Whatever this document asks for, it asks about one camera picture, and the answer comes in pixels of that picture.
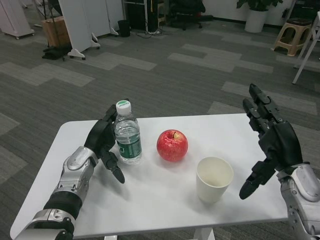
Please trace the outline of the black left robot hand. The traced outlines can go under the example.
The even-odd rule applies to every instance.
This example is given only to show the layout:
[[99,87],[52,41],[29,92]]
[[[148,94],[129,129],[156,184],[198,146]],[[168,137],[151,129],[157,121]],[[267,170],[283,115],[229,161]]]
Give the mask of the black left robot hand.
[[125,183],[122,170],[118,167],[118,158],[111,152],[116,144],[115,120],[118,113],[116,105],[113,104],[105,112],[105,116],[99,119],[90,130],[84,147],[94,152],[98,159],[101,159],[104,167],[111,171],[113,176],[121,183]]

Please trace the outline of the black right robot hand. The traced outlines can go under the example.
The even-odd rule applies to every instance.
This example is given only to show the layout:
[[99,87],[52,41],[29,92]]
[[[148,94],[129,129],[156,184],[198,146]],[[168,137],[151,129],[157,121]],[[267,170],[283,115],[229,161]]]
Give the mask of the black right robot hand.
[[242,200],[265,185],[276,171],[303,163],[298,137],[292,125],[280,115],[276,103],[253,83],[249,94],[253,101],[245,98],[242,106],[252,130],[258,132],[258,144],[266,158],[252,167],[252,173],[239,192]]

